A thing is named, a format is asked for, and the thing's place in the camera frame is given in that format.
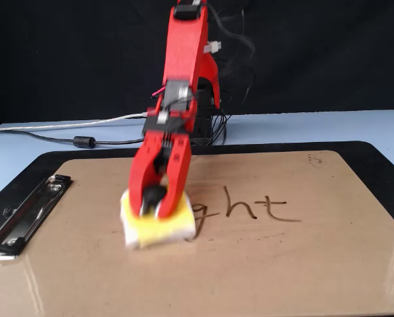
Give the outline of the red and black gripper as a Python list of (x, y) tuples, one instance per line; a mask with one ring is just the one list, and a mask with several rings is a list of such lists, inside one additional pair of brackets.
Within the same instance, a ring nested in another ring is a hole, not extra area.
[[(130, 207), (135, 216), (145, 215), (150, 207), (158, 218), (170, 217), (181, 199), (190, 166), (190, 133), (194, 116), (176, 110), (150, 110), (143, 126), (143, 143), (131, 165)], [(160, 181), (166, 171), (164, 148), (171, 148), (167, 163), (168, 187)]]

